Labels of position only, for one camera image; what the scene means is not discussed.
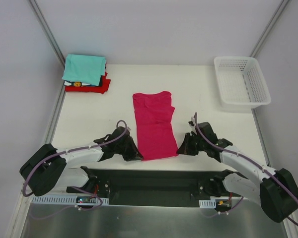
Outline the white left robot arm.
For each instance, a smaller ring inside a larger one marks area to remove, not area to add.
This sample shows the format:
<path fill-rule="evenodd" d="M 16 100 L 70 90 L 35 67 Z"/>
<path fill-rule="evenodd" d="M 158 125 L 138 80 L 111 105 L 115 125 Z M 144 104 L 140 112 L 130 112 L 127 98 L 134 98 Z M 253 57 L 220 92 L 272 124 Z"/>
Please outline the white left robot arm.
<path fill-rule="evenodd" d="M 54 188 L 66 188 L 69 193 L 96 194 L 100 189 L 98 179 L 85 164 L 102 162 L 114 155 L 121 155 L 127 162 L 144 158 L 129 130 L 122 126 L 77 148 L 61 150 L 51 143 L 44 144 L 19 170 L 24 178 L 22 194 L 38 197 Z"/>

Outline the white plastic basket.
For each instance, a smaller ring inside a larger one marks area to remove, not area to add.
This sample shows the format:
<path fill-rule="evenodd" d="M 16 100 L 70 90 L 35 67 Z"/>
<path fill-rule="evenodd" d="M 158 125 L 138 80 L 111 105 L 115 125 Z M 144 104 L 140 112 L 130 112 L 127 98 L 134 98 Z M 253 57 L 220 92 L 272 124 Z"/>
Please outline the white plastic basket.
<path fill-rule="evenodd" d="M 271 103 L 259 62 L 253 57 L 214 58 L 221 106 L 228 110 L 251 110 Z"/>

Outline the crimson pink t shirt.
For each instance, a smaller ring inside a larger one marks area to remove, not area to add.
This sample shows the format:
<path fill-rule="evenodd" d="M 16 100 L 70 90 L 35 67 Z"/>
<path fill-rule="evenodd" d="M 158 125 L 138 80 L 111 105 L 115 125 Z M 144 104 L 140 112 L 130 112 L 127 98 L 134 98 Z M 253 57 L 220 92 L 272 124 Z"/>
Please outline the crimson pink t shirt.
<path fill-rule="evenodd" d="M 133 105 L 137 126 L 138 149 L 144 160 L 177 156 L 177 143 L 171 125 L 175 108 L 171 93 L 135 93 Z"/>

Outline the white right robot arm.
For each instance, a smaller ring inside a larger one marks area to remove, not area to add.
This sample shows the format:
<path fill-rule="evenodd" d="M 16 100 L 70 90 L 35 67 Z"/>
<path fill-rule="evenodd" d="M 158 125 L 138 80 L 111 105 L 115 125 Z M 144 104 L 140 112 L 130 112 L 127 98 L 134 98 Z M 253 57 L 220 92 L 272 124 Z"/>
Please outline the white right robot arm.
<path fill-rule="evenodd" d="M 240 152 L 232 142 L 219 139 L 208 122 L 189 121 L 191 132 L 184 136 L 178 154 L 208 157 L 232 168 L 203 185 L 209 196 L 235 193 L 260 205 L 274 222 L 280 223 L 298 209 L 298 186 L 290 171 L 266 167 Z"/>

